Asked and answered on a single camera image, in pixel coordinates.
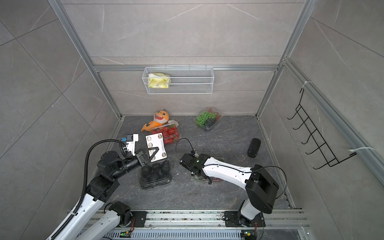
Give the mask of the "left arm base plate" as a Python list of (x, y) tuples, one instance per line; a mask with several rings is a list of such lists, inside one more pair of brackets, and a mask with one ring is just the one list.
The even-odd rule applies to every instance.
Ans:
[(134, 226), (134, 228), (143, 228), (147, 219), (147, 211), (131, 211), (131, 221), (128, 227)]

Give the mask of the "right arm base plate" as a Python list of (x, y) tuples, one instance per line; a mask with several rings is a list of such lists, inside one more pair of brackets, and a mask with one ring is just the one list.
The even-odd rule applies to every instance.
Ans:
[(225, 211), (224, 215), (221, 217), (221, 220), (225, 222), (227, 228), (229, 227), (265, 227), (265, 219), (263, 213), (259, 213), (255, 216), (253, 220), (248, 220), (247, 218), (240, 215), (237, 211)]

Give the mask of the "white sticker sheet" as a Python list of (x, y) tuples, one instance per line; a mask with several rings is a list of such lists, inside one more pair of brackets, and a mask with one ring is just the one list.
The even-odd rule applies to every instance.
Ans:
[(146, 143), (150, 153), (151, 162), (164, 160), (168, 157), (165, 150), (164, 138), (162, 133), (155, 133), (146, 136)]

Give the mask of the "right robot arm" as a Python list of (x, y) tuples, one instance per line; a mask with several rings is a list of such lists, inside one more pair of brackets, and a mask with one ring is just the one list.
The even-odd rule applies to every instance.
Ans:
[(272, 213), (280, 187), (265, 167), (235, 166), (206, 154), (184, 154), (180, 165), (193, 176), (209, 181), (221, 179), (246, 191), (248, 198), (244, 200), (238, 212), (228, 216), (228, 220), (235, 226), (254, 226), (262, 213)]

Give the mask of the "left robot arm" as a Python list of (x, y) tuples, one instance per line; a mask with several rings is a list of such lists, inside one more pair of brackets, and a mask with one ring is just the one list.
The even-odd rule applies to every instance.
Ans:
[(83, 184), (82, 195), (67, 218), (48, 237), (49, 240), (100, 240), (109, 231), (122, 224), (134, 222), (131, 208), (121, 202), (111, 204), (108, 211), (84, 233), (84, 226), (119, 187), (118, 179), (136, 167), (145, 167), (159, 151), (158, 147), (138, 150), (130, 160), (122, 160), (118, 153), (102, 155), (99, 167), (104, 170), (89, 184)]

